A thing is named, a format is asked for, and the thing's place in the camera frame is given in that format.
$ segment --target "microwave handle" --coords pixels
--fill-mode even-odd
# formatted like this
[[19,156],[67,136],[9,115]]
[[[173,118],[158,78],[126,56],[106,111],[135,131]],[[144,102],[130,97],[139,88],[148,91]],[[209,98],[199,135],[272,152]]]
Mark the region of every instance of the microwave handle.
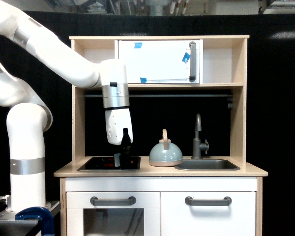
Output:
[[98,199],[97,197],[91,197],[90,203],[93,206],[132,206],[136,203],[135,197],[129,197],[128,199]]
[[195,42],[189,43],[190,47],[190,76],[189,81],[196,81],[196,67],[197,67],[197,44]]

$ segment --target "gray faucet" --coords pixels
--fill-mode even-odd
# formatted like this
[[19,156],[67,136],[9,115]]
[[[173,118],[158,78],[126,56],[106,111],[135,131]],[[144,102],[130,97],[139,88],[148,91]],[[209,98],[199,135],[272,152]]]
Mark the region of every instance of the gray faucet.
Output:
[[199,139],[199,131],[201,131],[201,116],[197,114],[196,125],[195,125],[195,138],[193,139],[193,147],[192,147],[192,157],[191,159],[203,159],[201,157],[201,151],[208,151],[208,142],[207,140],[204,143],[201,143],[201,139]]

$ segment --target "drawer handle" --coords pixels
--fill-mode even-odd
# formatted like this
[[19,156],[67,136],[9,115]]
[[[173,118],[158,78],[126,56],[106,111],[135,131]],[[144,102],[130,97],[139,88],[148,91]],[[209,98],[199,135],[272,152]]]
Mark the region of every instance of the drawer handle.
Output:
[[229,206],[232,203],[230,197],[225,197],[222,200],[196,200],[192,197],[186,197],[185,203],[189,206]]
[[137,199],[135,197],[130,197],[128,199],[101,199],[97,197],[91,197],[90,203],[93,206],[132,206],[135,204]]
[[189,43],[190,47],[190,76],[189,81],[196,81],[196,67],[197,67],[197,45],[195,42]]

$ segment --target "stainless steel sink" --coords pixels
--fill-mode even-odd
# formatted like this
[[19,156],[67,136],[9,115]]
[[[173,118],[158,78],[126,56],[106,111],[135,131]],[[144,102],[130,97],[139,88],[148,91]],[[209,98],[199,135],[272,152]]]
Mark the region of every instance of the stainless steel sink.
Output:
[[240,168],[228,160],[220,159],[185,159],[181,164],[175,166],[178,170],[195,171],[195,170],[214,170],[214,171],[237,171]]

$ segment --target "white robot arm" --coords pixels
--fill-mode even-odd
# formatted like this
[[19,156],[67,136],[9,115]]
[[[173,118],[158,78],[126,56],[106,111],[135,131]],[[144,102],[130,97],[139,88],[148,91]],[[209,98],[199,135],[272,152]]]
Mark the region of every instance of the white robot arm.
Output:
[[[63,44],[55,34],[21,10],[0,1],[0,34],[80,88],[102,87],[108,142],[133,141],[125,65],[118,59],[92,63]],[[0,106],[10,107],[7,130],[11,159],[12,210],[44,207],[43,132],[52,114],[34,90],[0,64]]]
[[[0,34],[20,45],[69,83],[80,88],[102,86],[108,142],[120,145],[124,128],[128,129],[133,141],[128,84],[122,61],[111,59],[100,64],[92,63],[63,44],[54,33],[30,16],[2,1]],[[47,110],[47,130],[52,122],[47,106],[29,85],[11,76],[0,64],[0,106],[12,107],[23,102],[35,103]]]

